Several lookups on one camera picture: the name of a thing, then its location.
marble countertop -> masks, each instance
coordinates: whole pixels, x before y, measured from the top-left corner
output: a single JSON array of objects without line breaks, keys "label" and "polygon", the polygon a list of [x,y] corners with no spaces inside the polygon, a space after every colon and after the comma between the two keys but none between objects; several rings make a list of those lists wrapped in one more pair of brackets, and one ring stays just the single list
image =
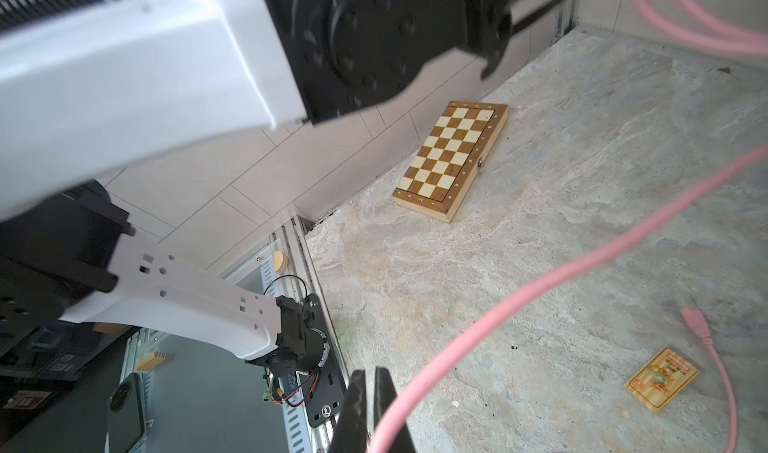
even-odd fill
[{"label": "marble countertop", "polygon": [[[402,387],[506,293],[606,243],[768,139],[768,86],[573,32],[485,97],[510,118],[456,217],[395,205],[410,159],[308,236],[351,369]],[[768,451],[768,168],[508,320],[408,420],[420,453],[716,453],[725,392],[679,313],[691,295]],[[625,389],[663,347],[701,374],[658,415]]]}]

checkered pattern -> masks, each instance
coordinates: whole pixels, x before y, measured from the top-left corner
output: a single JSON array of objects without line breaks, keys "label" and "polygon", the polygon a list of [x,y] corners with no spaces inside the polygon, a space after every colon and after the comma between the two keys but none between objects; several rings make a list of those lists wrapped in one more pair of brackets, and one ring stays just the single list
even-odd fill
[{"label": "checkered pattern", "polygon": [[397,187],[442,201],[493,113],[478,108],[446,108]]}]

wooden block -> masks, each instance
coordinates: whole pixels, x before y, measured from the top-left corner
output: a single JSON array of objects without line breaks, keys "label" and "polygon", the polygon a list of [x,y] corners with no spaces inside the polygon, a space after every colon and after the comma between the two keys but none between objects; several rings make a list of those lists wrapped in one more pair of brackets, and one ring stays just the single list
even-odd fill
[{"label": "wooden block", "polygon": [[152,371],[154,367],[165,361],[166,354],[160,352],[152,352],[147,358],[141,360],[136,364],[134,371]]},{"label": "wooden block", "polygon": [[696,376],[699,369],[665,348],[624,384],[649,410],[661,411]]},{"label": "wooden block", "polygon": [[282,251],[275,251],[275,273],[281,274],[288,267],[288,257]]},{"label": "wooden block", "polygon": [[106,333],[107,335],[113,335],[120,333],[123,328],[127,328],[128,325],[121,325],[120,323],[94,323],[93,331],[98,333]]},{"label": "wooden block", "polygon": [[505,104],[449,102],[392,200],[451,222],[508,118]]}]

black cable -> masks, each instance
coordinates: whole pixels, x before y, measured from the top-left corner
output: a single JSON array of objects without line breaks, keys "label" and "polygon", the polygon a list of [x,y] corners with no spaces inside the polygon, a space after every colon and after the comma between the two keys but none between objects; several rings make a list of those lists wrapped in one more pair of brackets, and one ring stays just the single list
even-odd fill
[{"label": "black cable", "polygon": [[282,275],[282,276],[278,276],[277,278],[275,278],[272,281],[270,281],[270,284],[267,285],[266,288],[264,288],[264,294],[266,294],[266,292],[270,290],[270,286],[273,285],[275,281],[277,281],[278,279],[281,279],[281,278],[298,278],[299,281],[301,281],[301,284],[304,285],[304,298],[309,296],[310,290],[306,287],[306,283],[304,283],[304,280],[301,278],[301,276],[296,276],[296,275]]},{"label": "black cable", "polygon": [[542,16],[549,13],[549,11],[552,8],[559,5],[562,1],[563,0],[550,0],[549,2],[545,3],[543,6],[540,6],[539,8],[536,9],[536,11],[524,17],[518,23],[515,23],[512,26],[512,34],[514,35],[516,33],[519,33],[520,31],[523,31],[525,28],[531,26],[533,23],[535,23],[540,18],[542,18]]}]

wooden disc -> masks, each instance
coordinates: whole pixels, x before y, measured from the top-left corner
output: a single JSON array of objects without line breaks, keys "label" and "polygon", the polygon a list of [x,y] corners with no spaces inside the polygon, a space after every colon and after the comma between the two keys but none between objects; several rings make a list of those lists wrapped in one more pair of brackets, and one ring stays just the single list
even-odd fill
[{"label": "wooden disc", "polygon": [[288,257],[282,251],[275,252],[275,273],[282,273],[288,267]]}]

